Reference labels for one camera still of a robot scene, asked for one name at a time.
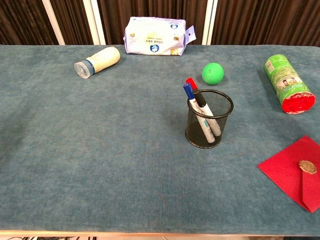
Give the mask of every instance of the wet wipes package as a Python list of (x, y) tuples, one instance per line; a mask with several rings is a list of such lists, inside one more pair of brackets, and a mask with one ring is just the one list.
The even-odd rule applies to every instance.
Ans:
[(128, 54), (181, 56), (186, 45), (196, 39), (194, 26), (186, 30), (183, 19), (130, 17), (124, 32)]

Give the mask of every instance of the black mesh pen holder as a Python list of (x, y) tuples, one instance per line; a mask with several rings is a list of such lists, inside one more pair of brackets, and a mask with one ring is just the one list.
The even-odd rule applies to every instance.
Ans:
[(189, 113), (185, 137), (193, 146), (210, 149), (220, 143), (228, 115), (234, 109), (234, 103), (228, 95), (217, 90), (203, 89), (200, 93), (213, 116), (197, 112), (188, 100)]

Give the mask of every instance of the brown curtain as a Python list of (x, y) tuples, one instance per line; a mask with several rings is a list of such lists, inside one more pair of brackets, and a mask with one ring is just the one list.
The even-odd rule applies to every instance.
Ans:
[(0, 0), (0, 26), (0, 44), (58, 44), (42, 0)]
[(124, 44), (125, 28), (130, 17), (184, 19), (186, 27), (194, 25), (201, 44), (207, 0), (98, 0), (106, 44)]
[(219, 0), (211, 44), (320, 46), (320, 0)]
[(94, 44), (82, 0), (50, 0), (66, 45)]

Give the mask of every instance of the red envelope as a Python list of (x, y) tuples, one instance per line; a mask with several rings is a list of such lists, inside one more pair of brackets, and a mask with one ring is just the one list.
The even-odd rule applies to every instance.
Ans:
[[(305, 160), (313, 163), (316, 173), (299, 167)], [(304, 136), (258, 165), (293, 201), (313, 213), (320, 207), (320, 146)]]

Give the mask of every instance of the red marker cap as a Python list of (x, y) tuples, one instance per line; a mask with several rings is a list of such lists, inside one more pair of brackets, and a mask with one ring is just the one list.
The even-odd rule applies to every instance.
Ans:
[(187, 84), (190, 84), (190, 85), (191, 85), (192, 90), (198, 89), (198, 86), (197, 86), (197, 84), (195, 83), (195, 81), (193, 80), (192, 77), (189, 77), (187, 80), (185, 80), (185, 82), (186, 82)]

